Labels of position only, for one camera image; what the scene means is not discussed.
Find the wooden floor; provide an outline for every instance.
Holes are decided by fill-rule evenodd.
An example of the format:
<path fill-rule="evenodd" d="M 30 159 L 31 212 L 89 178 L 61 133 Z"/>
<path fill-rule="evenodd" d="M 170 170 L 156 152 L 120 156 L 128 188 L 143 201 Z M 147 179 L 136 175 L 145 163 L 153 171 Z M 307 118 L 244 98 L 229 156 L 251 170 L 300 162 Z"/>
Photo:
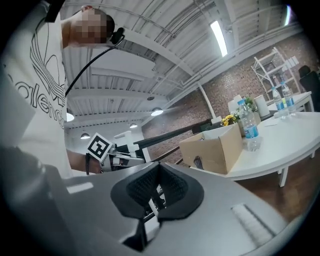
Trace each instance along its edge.
<path fill-rule="evenodd" d="M 248 189 L 273 206 L 287 221 L 304 213 L 320 186 L 320 149 L 315 157 L 305 158 L 289 167 L 284 187 L 279 187 L 276 172 L 258 178 L 239 180 Z"/>

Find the ear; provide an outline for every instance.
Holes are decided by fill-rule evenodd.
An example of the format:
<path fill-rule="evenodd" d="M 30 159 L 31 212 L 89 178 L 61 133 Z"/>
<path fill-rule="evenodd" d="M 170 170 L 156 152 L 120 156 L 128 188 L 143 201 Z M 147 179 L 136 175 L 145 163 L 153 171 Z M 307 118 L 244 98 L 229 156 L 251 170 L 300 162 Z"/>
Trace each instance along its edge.
<path fill-rule="evenodd" d="M 90 9 L 92 9 L 92 8 L 93 8 L 93 7 L 92 7 L 91 5 L 84 5 L 84 6 L 81 7 L 81 11 L 84 12 L 84 11 L 90 10 Z"/>

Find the ceiling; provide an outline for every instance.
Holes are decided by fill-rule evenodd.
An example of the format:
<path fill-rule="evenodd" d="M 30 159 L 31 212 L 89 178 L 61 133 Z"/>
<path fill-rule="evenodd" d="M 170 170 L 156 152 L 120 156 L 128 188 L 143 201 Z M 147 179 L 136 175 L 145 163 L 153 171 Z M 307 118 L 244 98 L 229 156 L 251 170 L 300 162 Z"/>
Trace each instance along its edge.
<path fill-rule="evenodd" d="M 67 129 L 143 125 L 153 108 L 167 109 L 223 72 L 222 67 L 250 56 L 248 49 L 298 31 L 294 18 L 284 26 L 287 7 L 279 0 L 66 0 L 61 19 L 83 5 L 111 15 L 116 29 L 125 28 L 125 40 L 75 83 L 67 98 L 75 119 L 65 124 Z M 223 58 L 210 28 L 214 21 L 221 26 L 228 50 Z M 64 49 L 69 83 L 105 49 Z"/>

